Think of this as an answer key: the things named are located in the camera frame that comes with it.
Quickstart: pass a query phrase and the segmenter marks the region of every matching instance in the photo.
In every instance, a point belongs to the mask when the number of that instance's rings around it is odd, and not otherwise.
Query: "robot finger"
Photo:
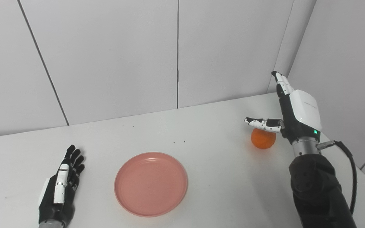
[[[67,152],[66,152],[66,155],[64,156],[64,158],[68,158],[70,159],[70,155],[71,153],[73,153],[75,150],[75,146],[74,145],[71,145],[68,149],[67,149]]]
[[[85,168],[84,164],[78,166],[78,169],[75,171],[75,173],[73,173],[71,177],[70,185],[74,191],[77,190],[78,185],[80,184],[80,173],[84,170],[84,168]]]
[[[71,154],[71,158],[70,158],[70,163],[71,166],[73,166],[75,159],[77,159],[77,157],[81,154],[80,149],[76,149],[74,150],[74,152]]]
[[[77,170],[76,170],[76,175],[80,176],[81,172],[85,169],[85,165],[81,164],[80,166],[78,166]]]
[[[275,78],[275,81],[277,82],[277,94],[279,97],[294,92],[294,89],[291,87],[290,83],[284,75],[280,74],[277,71],[271,72],[271,75]]]
[[[73,165],[73,169],[76,169],[77,170],[77,168],[78,168],[78,166],[79,165],[81,165],[81,163],[84,161],[84,156],[79,156],[78,158],[77,158],[77,160],[75,160],[75,162],[74,162],[74,165]]]
[[[264,131],[269,131],[269,132],[275,132],[275,133],[280,133],[281,132],[281,119],[254,119],[254,118],[245,118],[245,122],[250,125],[253,126],[255,128],[264,130]]]

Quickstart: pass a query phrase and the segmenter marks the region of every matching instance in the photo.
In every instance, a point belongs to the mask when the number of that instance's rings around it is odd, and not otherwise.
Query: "orange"
[[[252,131],[252,143],[259,149],[268,149],[275,143],[276,134],[274,132],[263,131],[255,128]]]

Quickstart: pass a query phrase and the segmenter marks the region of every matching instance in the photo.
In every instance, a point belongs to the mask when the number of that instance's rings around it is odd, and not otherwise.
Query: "robotic hand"
[[[66,228],[74,216],[74,196],[84,170],[84,156],[71,145],[56,174],[49,179],[39,206],[39,228]]]
[[[342,142],[319,144],[320,123],[316,100],[308,93],[294,90],[287,78],[271,72],[277,82],[283,119],[245,118],[255,128],[281,133],[294,149],[295,159],[289,170],[295,207],[304,228],[355,228],[352,214],[356,196],[356,167],[350,151]],[[353,193],[350,209],[342,194],[335,169],[320,150],[339,146],[349,157],[353,170]]]

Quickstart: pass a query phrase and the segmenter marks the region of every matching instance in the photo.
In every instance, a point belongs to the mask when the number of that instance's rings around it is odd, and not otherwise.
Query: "cable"
[[[355,211],[356,195],[357,195],[357,170],[356,170],[355,160],[353,159],[353,155],[350,152],[350,150],[347,149],[347,147],[341,141],[339,142],[335,141],[335,145],[338,146],[346,154],[352,166],[353,187],[352,187],[352,201],[350,202],[350,213],[353,215],[353,212]]]

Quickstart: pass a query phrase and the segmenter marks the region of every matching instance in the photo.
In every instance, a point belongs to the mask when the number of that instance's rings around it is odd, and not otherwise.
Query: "table surface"
[[[274,93],[47,130],[0,136],[0,227],[38,226],[38,199],[70,144],[86,156],[70,228],[276,227],[301,228],[288,166],[294,158],[277,136],[266,150],[249,141],[245,117],[281,118]],[[328,138],[321,136],[321,141]],[[188,174],[185,198],[171,212],[141,218],[117,202],[113,182],[131,157],[167,153]],[[351,168],[336,147],[323,150],[346,200]],[[365,175],[358,170],[355,222],[365,227]]]

